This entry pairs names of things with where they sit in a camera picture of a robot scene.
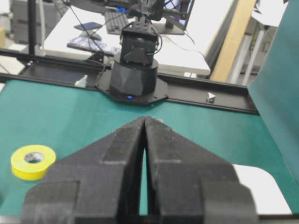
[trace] small white clip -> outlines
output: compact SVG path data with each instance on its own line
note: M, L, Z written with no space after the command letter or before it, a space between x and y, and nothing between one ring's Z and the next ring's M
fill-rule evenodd
M87 85L87 75L75 82L75 86L85 88Z

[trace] green panel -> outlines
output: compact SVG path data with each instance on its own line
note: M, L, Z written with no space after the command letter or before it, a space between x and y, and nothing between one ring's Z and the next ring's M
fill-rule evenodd
M291 0L250 94L299 181L299 1Z
M299 212L294 198L299 186L259 116L170 102L124 105L99 92L10 81L0 93L0 215L20 215L27 190L36 184L12 174L10 156L16 149L42 144L53 148L60 159L139 116L162 119L232 163L270 172L292 211Z

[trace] black hexagonal base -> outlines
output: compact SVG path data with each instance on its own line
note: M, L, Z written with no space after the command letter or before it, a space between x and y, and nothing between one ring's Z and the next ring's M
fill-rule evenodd
M157 78L156 88L153 93L149 93L140 97L131 95L110 93L111 71L105 71L97 80L96 87L103 93L107 94L113 100L126 104L146 105L156 101L168 98L168 85L166 82Z

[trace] smartphone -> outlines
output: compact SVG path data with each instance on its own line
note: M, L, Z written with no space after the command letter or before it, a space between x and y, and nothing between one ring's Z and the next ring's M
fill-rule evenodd
M90 30L90 29L98 29L100 27L102 27L101 24L98 24L96 22L87 22L87 23L83 23L82 24L84 27L81 26L81 24L74 26L75 29L79 29L79 30L84 30L84 28L86 30Z

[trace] keyboard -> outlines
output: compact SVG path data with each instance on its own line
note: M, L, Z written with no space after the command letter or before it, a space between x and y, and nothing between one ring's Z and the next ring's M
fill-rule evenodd
M111 19L106 24L107 33L113 34L113 35L120 35L122 28L124 28L126 25L129 24L127 15L124 14L119 17L116 17L118 15L120 15L120 13L105 12L105 21L108 21Z

